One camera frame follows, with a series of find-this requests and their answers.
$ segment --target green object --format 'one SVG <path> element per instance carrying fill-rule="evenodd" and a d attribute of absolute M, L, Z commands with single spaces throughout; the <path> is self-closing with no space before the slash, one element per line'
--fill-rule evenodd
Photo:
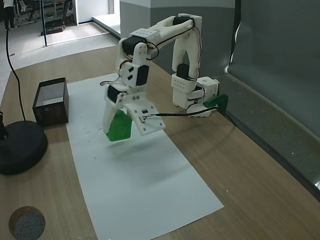
<path fill-rule="evenodd" d="M 118 110 L 112 120 L 109 132 L 106 134 L 111 142 L 129 139 L 131 137 L 132 120 L 122 110 Z"/>
<path fill-rule="evenodd" d="M 209 101 L 206 101 L 203 105 L 207 108 L 213 108 L 218 105 L 218 112 L 223 116 L 227 113 L 229 97 L 226 94 L 219 94 L 211 98 Z"/>

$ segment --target lamp base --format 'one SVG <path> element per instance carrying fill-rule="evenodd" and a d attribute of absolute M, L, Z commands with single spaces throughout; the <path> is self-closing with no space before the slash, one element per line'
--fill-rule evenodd
<path fill-rule="evenodd" d="M 33 121 L 18 121 L 5 127 L 8 139 L 0 141 L 0 174 L 16 175 L 35 166 L 45 155 L 48 140 Z"/>

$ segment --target wooden table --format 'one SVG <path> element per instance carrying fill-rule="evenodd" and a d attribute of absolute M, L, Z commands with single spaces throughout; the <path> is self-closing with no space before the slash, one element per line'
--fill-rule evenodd
<path fill-rule="evenodd" d="M 26 118 L 35 120 L 32 103 L 39 82 L 66 77 L 72 83 L 111 74 L 115 58 L 116 48 L 110 47 L 19 69 Z M 156 65 L 151 67 L 148 94 L 159 111 L 179 111 L 172 104 L 170 76 Z M 6 124 L 22 119 L 12 74 L 1 110 Z M 220 114 L 166 118 L 165 123 L 167 135 L 225 207 L 159 240 L 320 239 L 320 203 Z M 0 175 L 0 239 L 13 239 L 8 228 L 11 214 L 33 206 L 46 220 L 41 240 L 96 240 L 66 126 L 47 128 L 45 133 L 49 145 L 40 163 L 17 176 Z"/>

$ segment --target open box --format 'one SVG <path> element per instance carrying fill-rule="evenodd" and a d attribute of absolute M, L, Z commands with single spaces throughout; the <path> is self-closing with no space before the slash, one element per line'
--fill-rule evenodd
<path fill-rule="evenodd" d="M 40 82 L 32 108 L 36 122 L 42 127 L 68 123 L 69 94 L 66 78 Z"/>

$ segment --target white sheet of paper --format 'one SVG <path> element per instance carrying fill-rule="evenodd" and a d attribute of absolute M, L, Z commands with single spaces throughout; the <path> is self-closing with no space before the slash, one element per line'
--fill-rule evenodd
<path fill-rule="evenodd" d="M 105 88 L 115 74 L 67 85 L 67 131 L 84 199 L 99 240 L 150 240 L 223 207 L 164 131 L 110 142 L 103 131 Z"/>

